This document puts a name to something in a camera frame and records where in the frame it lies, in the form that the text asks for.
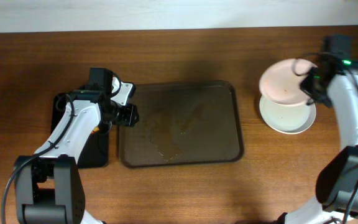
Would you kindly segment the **green and orange sponge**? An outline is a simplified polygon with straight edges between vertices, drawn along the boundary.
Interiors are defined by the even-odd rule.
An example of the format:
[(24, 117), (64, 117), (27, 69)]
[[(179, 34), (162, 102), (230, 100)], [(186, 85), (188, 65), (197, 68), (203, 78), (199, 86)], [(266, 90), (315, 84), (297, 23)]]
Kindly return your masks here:
[(98, 134), (98, 133), (100, 133), (100, 128), (99, 128), (99, 126), (95, 127), (95, 128), (92, 130), (91, 133), (92, 133), (92, 134)]

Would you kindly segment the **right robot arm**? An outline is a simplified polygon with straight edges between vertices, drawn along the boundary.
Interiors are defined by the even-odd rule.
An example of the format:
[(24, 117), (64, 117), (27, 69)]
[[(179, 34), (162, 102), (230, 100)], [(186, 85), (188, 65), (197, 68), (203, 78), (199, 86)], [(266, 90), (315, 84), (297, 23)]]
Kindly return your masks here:
[(307, 105), (335, 110), (341, 150), (319, 173), (315, 196), (299, 209), (283, 213), (277, 223), (347, 223), (358, 220), (358, 60), (351, 58), (349, 36), (324, 38), (314, 53), (317, 66), (302, 74), (300, 90)]

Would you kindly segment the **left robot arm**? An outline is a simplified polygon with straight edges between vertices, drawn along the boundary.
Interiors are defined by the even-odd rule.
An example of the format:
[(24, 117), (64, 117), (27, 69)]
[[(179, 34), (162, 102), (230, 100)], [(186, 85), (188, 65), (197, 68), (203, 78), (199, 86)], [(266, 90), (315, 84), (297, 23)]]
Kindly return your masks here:
[(107, 68), (91, 68), (88, 84), (63, 94), (62, 118), (31, 156), (19, 156), (7, 185), (15, 187), (19, 223), (99, 223), (86, 210), (78, 161), (90, 135), (139, 121), (128, 102), (134, 83)]

